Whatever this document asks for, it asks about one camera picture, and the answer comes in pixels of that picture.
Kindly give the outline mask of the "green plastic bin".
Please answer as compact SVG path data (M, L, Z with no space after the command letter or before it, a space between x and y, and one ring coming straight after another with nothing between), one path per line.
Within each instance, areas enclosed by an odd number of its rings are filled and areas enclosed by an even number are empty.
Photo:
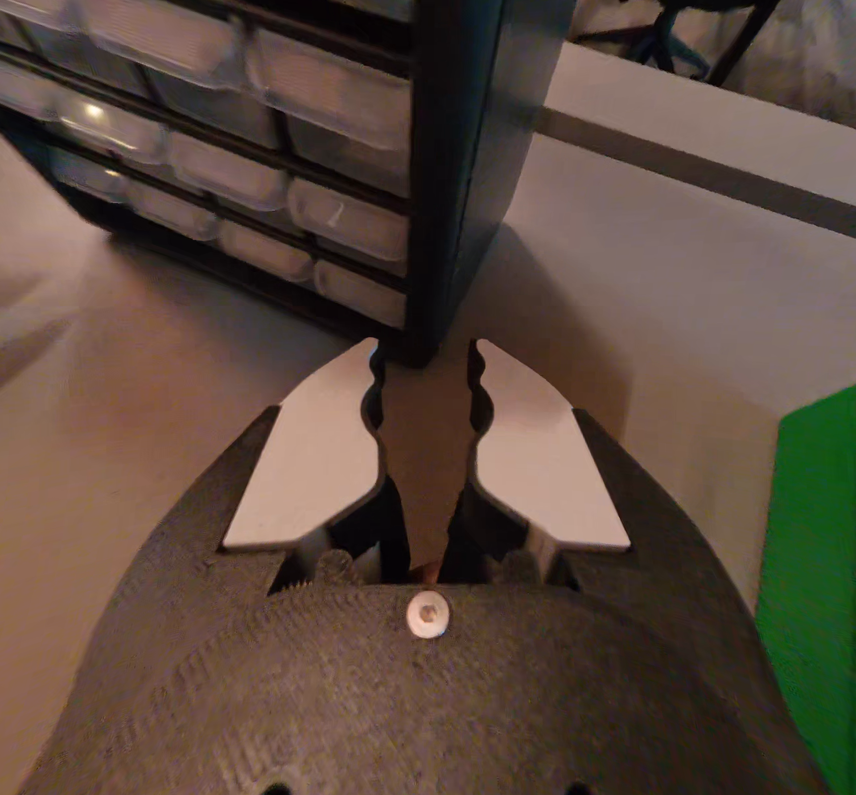
M855 388L780 423L756 624L833 793L855 792Z

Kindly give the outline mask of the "set of clear drawers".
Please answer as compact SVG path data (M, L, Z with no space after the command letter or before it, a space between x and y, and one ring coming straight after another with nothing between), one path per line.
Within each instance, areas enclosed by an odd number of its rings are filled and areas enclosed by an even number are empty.
M405 325L407 0L2 0L2 123L92 223Z

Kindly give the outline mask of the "black drawer cabinet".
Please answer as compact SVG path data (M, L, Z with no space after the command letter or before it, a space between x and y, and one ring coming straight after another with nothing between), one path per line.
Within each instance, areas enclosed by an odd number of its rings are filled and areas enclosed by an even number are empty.
M359 17L380 26L385 14L370 3ZM70 203L29 159L41 148L16 148L88 223L151 253L248 291L279 307L351 337L379 338L391 357L424 366L438 351L476 269L504 218L531 143L536 116L562 52L577 0L407 0L395 34L372 43L395 44L412 83L410 242L401 330L371 324L357 313L333 313L331 305L299 301L286 290L223 275L195 260L166 253L135 234L104 229Z

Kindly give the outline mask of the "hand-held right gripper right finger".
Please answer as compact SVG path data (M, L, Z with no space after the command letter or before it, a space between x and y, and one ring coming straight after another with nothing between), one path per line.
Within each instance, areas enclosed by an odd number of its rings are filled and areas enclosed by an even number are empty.
M468 352L468 462L473 539L492 558L530 554L547 580L565 551L632 547L572 404L548 380L486 339Z

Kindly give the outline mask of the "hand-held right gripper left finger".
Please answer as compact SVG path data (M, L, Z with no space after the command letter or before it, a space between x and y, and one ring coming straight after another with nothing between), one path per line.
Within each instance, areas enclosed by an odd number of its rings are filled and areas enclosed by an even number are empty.
M223 536L224 552L296 549L313 561L342 540L331 526L381 482L379 442L363 413L378 345L360 341L282 400Z

